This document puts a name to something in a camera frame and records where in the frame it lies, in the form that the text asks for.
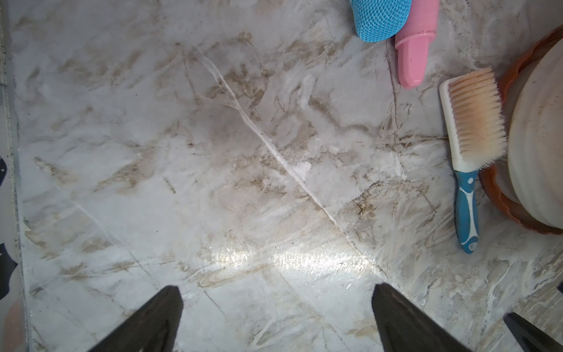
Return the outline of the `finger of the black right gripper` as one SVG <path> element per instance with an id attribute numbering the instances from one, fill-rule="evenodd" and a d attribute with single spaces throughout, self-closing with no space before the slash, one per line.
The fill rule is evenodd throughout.
<path id="1" fill-rule="evenodd" d="M 503 321 L 523 351 L 562 352 L 561 344 L 520 315 L 510 312 L 504 316 Z"/>

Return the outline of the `cream ribbed ceramic pot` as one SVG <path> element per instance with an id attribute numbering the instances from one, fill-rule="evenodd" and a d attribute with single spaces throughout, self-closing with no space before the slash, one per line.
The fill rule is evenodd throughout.
<path id="1" fill-rule="evenodd" d="M 520 204 L 562 228 L 562 41 L 528 72 L 511 117 L 508 168 Z"/>

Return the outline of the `white scrub brush blue handle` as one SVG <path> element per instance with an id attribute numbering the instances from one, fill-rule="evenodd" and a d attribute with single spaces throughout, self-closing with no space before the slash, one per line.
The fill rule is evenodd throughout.
<path id="1" fill-rule="evenodd" d="M 507 152 L 501 95 L 491 68 L 448 79 L 439 87 L 456 177 L 455 228 L 461 249 L 471 254 L 479 241 L 475 187 L 480 170 Z"/>

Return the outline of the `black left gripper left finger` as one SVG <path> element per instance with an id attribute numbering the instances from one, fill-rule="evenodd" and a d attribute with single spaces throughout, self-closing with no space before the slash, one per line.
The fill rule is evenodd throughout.
<path id="1" fill-rule="evenodd" d="M 183 312 L 179 287 L 166 286 L 92 351 L 172 351 Z"/>

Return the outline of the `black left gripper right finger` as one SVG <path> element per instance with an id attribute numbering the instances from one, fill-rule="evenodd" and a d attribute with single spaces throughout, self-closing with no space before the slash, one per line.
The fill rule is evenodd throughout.
<path id="1" fill-rule="evenodd" d="M 387 283 L 375 286 L 372 310 L 385 351 L 469 350 Z"/>

